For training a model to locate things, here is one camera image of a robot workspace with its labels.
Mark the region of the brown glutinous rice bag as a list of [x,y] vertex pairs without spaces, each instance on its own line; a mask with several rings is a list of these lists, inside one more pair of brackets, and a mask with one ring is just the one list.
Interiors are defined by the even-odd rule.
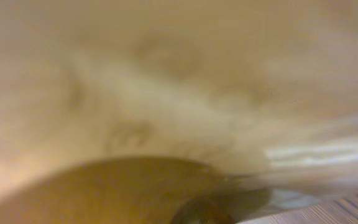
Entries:
[[358,193],[358,1],[0,1],[0,223],[239,223]]

